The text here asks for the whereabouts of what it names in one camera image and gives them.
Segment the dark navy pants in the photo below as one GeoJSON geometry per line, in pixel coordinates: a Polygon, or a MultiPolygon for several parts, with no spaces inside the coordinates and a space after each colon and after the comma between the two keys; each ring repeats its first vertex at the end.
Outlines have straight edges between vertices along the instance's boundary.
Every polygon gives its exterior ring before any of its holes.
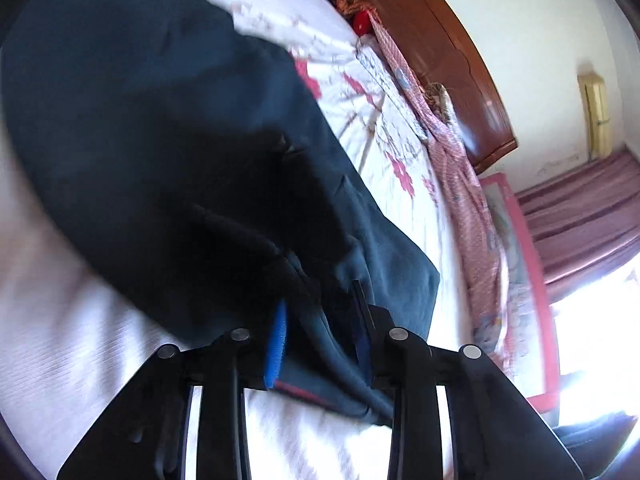
{"type": "Polygon", "coordinates": [[[389,422],[357,302],[426,335],[439,275],[283,48],[205,0],[29,0],[2,47],[13,151],[108,284],[195,347],[288,310],[278,384],[389,422]]]}

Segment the white floral bed sheet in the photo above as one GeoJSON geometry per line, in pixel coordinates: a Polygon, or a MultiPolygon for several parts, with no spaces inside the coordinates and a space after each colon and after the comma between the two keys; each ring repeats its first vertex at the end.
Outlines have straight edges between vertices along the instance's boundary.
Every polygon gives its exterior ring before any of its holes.
{"type": "MultiPolygon", "coordinates": [[[[378,208],[439,275],[430,344],[473,342],[448,205],[426,134],[374,38],[326,0],[205,0],[235,30],[283,48],[378,208]]],[[[17,159],[1,91],[1,414],[18,452],[53,479],[92,424],[171,335],[93,270],[44,210],[17,159]]],[[[387,422],[341,414],[278,384],[247,393],[257,479],[381,479],[387,422]]]]}

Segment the mauve striped curtain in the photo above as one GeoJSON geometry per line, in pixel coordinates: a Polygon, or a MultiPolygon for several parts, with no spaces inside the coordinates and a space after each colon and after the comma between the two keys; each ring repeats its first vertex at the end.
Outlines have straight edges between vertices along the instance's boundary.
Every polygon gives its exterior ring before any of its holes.
{"type": "Polygon", "coordinates": [[[624,148],[519,192],[551,302],[639,253],[639,161],[624,148]]]}

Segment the pink patterned blanket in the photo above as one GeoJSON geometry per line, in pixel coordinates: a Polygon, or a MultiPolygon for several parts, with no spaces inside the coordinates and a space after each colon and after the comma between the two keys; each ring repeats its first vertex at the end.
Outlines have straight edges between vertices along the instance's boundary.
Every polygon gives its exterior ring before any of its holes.
{"type": "Polygon", "coordinates": [[[424,87],[384,27],[378,11],[359,0],[335,0],[335,7],[352,24],[359,10],[370,13],[372,34],[400,90],[426,134],[442,196],[448,205],[471,310],[473,342],[502,370],[506,340],[506,297],[509,275],[506,252],[492,221],[456,123],[448,114],[451,101],[442,84],[424,87]]]}

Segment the wooden headboard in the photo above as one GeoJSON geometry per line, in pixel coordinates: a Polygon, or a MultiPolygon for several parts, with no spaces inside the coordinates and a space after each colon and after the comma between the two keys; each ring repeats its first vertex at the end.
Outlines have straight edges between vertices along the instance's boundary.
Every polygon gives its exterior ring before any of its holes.
{"type": "Polygon", "coordinates": [[[518,148],[511,122],[470,35],[446,0],[372,4],[421,84],[443,84],[477,174],[518,148]]]}

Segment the red pillow item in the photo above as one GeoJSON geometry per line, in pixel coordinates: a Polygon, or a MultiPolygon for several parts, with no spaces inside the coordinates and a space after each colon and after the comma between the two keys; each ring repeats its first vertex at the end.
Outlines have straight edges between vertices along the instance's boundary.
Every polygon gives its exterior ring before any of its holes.
{"type": "Polygon", "coordinates": [[[372,34],[370,13],[367,10],[359,10],[352,16],[352,29],[358,37],[372,34]]]}

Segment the pink bed guard rail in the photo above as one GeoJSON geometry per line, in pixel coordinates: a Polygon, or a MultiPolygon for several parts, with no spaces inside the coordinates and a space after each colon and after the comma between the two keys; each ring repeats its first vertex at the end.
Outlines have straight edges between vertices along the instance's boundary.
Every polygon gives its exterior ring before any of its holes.
{"type": "Polygon", "coordinates": [[[560,364],[538,252],[506,175],[492,174],[480,185],[509,275],[502,368],[538,413],[549,413],[559,405],[560,364]]]}

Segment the yellow wall pipe cover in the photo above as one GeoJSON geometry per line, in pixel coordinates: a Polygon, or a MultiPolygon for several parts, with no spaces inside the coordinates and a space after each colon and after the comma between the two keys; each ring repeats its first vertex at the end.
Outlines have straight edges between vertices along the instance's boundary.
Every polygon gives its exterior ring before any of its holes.
{"type": "Polygon", "coordinates": [[[607,158],[613,151],[611,115],[604,79],[596,74],[578,76],[587,124],[589,158],[607,158]]]}

